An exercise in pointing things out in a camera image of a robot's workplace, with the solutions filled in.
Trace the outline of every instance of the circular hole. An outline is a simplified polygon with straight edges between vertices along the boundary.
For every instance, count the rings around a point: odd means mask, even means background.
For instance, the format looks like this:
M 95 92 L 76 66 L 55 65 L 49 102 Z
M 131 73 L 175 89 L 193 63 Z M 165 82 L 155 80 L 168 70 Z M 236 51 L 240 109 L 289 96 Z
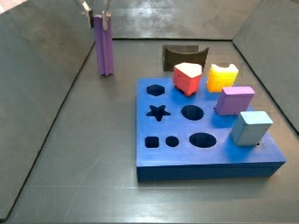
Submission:
M 181 115 L 192 120 L 192 121 L 197 121 L 203 118 L 203 110 L 193 105 L 187 105 L 181 108 Z
M 208 133 L 195 133 L 189 137 L 191 144 L 200 148 L 209 148 L 217 142 L 213 135 Z
M 165 138 L 165 144 L 169 146 L 169 147 L 176 147 L 179 145 L 179 139 L 176 136 L 168 136 Z

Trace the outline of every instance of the blue shape sorter board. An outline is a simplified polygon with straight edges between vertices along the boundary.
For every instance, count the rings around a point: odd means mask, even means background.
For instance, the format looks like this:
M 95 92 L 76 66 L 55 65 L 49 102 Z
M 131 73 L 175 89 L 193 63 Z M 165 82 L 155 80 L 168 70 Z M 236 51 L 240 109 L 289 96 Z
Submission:
M 220 94 L 207 91 L 205 82 L 187 97 L 171 78 L 137 80 L 137 181 L 267 177 L 285 162 L 268 133 L 256 146 L 233 144 L 237 117 L 215 113 Z

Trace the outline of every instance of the gray floor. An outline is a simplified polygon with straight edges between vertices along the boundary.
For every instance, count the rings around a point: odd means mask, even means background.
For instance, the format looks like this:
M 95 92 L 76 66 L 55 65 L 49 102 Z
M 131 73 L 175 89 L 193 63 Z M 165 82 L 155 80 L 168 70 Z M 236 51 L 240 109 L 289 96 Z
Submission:
M 299 140 L 231 42 L 115 41 L 116 74 L 97 76 L 95 49 L 63 106 L 13 222 L 297 222 Z M 137 184 L 136 79 L 163 72 L 163 45 L 209 47 L 211 63 L 235 63 L 237 84 L 256 90 L 252 105 L 275 124 L 269 133 L 287 157 L 271 178 Z

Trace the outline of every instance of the small round hole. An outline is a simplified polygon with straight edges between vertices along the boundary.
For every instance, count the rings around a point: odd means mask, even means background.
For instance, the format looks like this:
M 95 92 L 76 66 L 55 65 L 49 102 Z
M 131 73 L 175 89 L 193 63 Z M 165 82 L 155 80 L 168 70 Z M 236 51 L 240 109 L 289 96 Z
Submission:
M 168 136 L 165 138 L 165 144 L 169 146 L 169 147 L 176 147 L 179 145 L 180 141 L 177 139 L 176 136 Z

